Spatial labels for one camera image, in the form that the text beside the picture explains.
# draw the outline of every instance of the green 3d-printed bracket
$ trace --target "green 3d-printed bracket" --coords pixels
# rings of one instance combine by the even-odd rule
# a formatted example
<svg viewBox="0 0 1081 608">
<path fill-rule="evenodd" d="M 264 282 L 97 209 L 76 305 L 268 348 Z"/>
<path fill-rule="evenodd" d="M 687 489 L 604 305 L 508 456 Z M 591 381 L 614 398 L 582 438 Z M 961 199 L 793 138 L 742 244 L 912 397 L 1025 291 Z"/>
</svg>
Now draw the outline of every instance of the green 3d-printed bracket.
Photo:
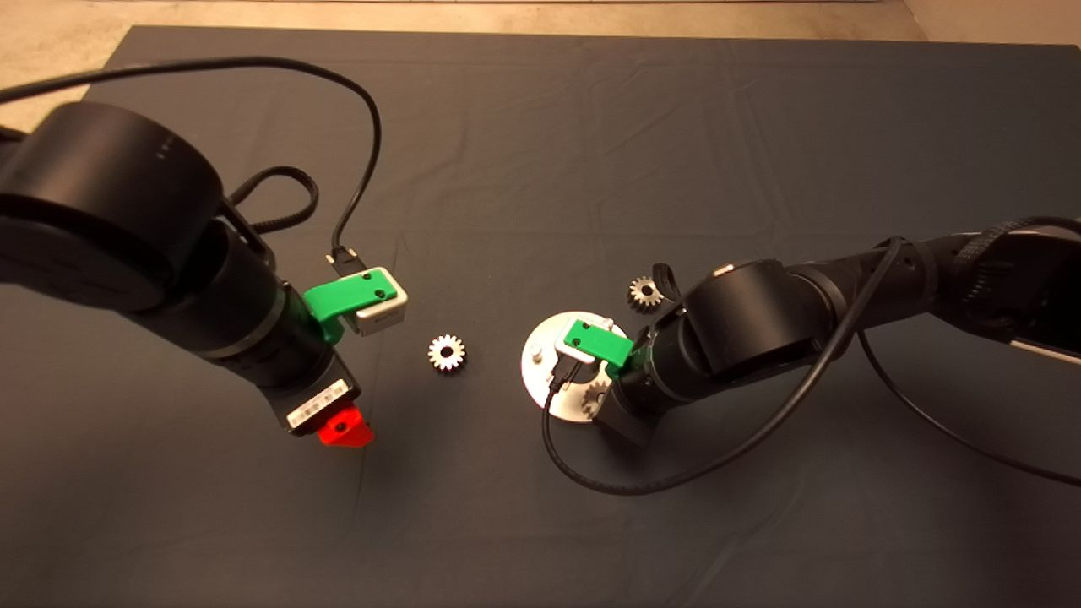
<svg viewBox="0 0 1081 608">
<path fill-rule="evenodd" d="M 304 292 L 304 301 L 319 321 L 323 340 L 330 344 L 336 344 L 345 333 L 339 320 L 342 315 L 351 315 L 397 296 L 398 290 L 382 270 L 364 270 Z"/>
<path fill-rule="evenodd" d="M 615 378 L 627 357 L 635 342 L 622 335 L 613 333 L 604 328 L 589 325 L 585 321 L 576 321 L 571 330 L 563 338 L 563 343 L 573 346 L 587 355 L 608 361 L 608 373 Z"/>
</svg>

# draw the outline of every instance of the floor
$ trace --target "floor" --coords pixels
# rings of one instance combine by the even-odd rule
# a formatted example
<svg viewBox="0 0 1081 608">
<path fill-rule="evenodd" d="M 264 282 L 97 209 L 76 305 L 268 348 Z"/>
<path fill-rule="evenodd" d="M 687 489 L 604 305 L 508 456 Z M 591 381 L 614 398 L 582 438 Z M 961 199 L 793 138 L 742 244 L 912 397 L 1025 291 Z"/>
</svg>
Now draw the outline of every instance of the floor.
<svg viewBox="0 0 1081 608">
<path fill-rule="evenodd" d="M 0 0 L 0 87 L 101 66 L 132 25 L 595 36 L 1081 44 L 1081 2 L 880 0 L 723 3 L 370 3 L 283 0 Z M 71 90 L 0 106 L 32 129 Z"/>
</svg>

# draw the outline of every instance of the sticker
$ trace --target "sticker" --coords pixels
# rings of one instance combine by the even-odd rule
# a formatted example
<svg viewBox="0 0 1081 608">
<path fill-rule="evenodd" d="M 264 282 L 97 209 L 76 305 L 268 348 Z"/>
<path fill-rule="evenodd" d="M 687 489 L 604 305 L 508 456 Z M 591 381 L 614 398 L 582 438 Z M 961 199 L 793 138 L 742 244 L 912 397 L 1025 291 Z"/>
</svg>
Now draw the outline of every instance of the sticker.
<svg viewBox="0 0 1081 608">
<path fill-rule="evenodd" d="M 318 395 L 305 401 L 301 407 L 291 411 L 285 417 L 285 420 L 292 428 L 296 428 L 322 411 L 323 408 L 336 401 L 338 397 L 345 395 L 348 391 L 349 385 L 344 380 L 337 380 L 334 384 L 323 388 Z"/>
</svg>

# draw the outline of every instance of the aluminum disc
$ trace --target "aluminum disc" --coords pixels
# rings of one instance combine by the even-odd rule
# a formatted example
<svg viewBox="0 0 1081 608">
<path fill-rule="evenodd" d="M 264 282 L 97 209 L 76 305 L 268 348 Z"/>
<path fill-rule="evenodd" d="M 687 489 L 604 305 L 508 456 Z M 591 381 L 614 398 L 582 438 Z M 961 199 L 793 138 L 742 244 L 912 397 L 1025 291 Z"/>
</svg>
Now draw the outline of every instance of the aluminum disc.
<svg viewBox="0 0 1081 608">
<path fill-rule="evenodd" d="M 549 375 L 551 368 L 556 366 L 556 340 L 559 334 L 566 329 L 572 319 L 580 318 L 595 325 L 602 325 L 605 317 L 592 313 L 569 312 L 560 313 L 545 319 L 533 330 L 525 346 L 522 348 L 522 382 L 530 397 L 537 407 L 544 408 L 544 402 L 548 398 L 548 383 L 551 382 Z M 626 333 L 618 326 L 612 326 L 612 331 L 624 338 Z M 590 422 L 592 415 L 583 406 L 586 404 L 586 392 L 590 385 L 598 382 L 609 384 L 612 379 L 604 372 L 604 365 L 600 366 L 597 375 L 589 382 L 569 383 L 562 391 L 556 394 L 551 400 L 551 415 L 568 422 Z"/>
</svg>

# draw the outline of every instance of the silver gear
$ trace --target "silver gear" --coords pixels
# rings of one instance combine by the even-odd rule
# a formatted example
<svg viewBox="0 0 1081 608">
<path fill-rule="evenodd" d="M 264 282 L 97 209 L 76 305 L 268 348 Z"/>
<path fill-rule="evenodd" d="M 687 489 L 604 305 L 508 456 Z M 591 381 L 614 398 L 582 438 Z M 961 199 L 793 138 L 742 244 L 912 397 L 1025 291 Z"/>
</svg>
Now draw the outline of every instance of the silver gear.
<svg viewBox="0 0 1081 608">
<path fill-rule="evenodd" d="M 428 360 L 438 372 L 457 371 L 466 362 L 466 345 L 456 335 L 440 335 L 428 346 Z"/>
<path fill-rule="evenodd" d="M 582 412 L 589 417 L 590 420 L 601 409 L 604 395 L 608 393 L 610 386 L 611 383 L 609 382 L 597 381 L 586 387 L 586 393 L 582 397 Z"/>
<path fill-rule="evenodd" d="M 656 283 L 650 277 L 638 277 L 630 281 L 627 289 L 627 303 L 639 313 L 652 313 L 654 308 L 665 301 Z"/>
</svg>

